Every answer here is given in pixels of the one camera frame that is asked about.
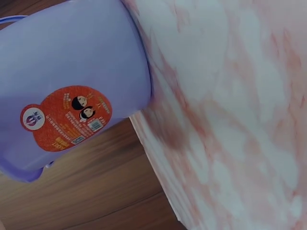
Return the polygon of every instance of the logo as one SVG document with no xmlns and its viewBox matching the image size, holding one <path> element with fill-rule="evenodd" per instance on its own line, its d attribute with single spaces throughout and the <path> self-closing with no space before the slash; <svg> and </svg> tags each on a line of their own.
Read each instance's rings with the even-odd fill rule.
<svg viewBox="0 0 307 230">
<path fill-rule="evenodd" d="M 45 123 L 45 115 L 39 108 L 29 108 L 23 115 L 23 123 L 29 130 L 38 130 Z"/>
<path fill-rule="evenodd" d="M 36 124 L 35 118 L 33 116 L 28 116 L 27 117 L 27 125 L 32 127 L 32 126 L 35 126 L 35 124 Z"/>
</svg>

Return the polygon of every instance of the marble countertop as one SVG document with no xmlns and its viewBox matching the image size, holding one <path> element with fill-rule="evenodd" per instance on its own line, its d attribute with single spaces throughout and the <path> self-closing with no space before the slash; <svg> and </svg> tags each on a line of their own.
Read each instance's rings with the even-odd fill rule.
<svg viewBox="0 0 307 230">
<path fill-rule="evenodd" d="M 154 87 L 131 120 L 177 218 L 307 229 L 307 1 L 125 3 Z"/>
</svg>

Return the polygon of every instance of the red sticker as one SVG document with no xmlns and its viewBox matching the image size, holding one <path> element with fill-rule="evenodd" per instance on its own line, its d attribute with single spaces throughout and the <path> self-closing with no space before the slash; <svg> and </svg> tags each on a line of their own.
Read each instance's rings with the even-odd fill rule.
<svg viewBox="0 0 307 230">
<path fill-rule="evenodd" d="M 43 150 L 69 149 L 100 131 L 110 121 L 112 106 L 99 91 L 87 86 L 59 89 L 39 104 L 26 106 L 20 115 L 23 127 L 33 132 Z"/>
</svg>

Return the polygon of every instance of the cartoon faces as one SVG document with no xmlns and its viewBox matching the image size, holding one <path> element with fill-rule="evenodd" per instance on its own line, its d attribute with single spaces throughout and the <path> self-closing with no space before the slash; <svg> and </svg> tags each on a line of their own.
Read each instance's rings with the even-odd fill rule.
<svg viewBox="0 0 307 230">
<path fill-rule="evenodd" d="M 71 101 L 71 106 L 74 110 L 81 110 L 79 117 L 80 122 L 86 122 L 87 119 L 93 117 L 96 113 L 92 106 L 87 106 L 87 98 L 77 96 Z"/>
<path fill-rule="evenodd" d="M 87 105 L 87 98 L 84 96 L 77 96 L 71 101 L 71 106 L 74 110 L 82 110 Z"/>
<path fill-rule="evenodd" d="M 95 113 L 96 113 L 95 109 L 92 106 L 88 106 L 81 111 L 80 118 L 86 120 L 94 116 Z"/>
</svg>

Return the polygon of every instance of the wooden floor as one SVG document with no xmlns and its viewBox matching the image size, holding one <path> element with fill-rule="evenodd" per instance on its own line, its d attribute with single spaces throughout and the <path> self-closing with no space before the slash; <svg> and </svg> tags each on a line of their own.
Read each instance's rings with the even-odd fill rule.
<svg viewBox="0 0 307 230">
<path fill-rule="evenodd" d="M 1 0 L 0 17 L 61 0 Z M 7 230 L 183 230 L 129 120 L 66 154 L 33 184 L 0 174 Z"/>
</svg>

